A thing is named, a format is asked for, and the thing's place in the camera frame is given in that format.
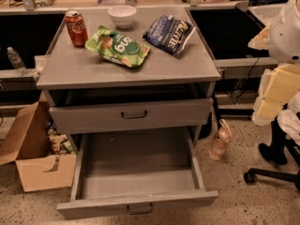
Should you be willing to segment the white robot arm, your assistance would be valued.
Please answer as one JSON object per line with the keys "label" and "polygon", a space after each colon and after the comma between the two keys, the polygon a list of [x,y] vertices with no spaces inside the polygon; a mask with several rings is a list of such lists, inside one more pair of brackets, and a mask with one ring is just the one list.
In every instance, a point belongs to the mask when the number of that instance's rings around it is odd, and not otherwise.
{"label": "white robot arm", "polygon": [[275,69],[267,68],[262,74],[252,121],[259,126],[278,121],[280,128],[300,145],[299,0],[289,0],[248,46],[268,50],[269,56],[278,60]]}

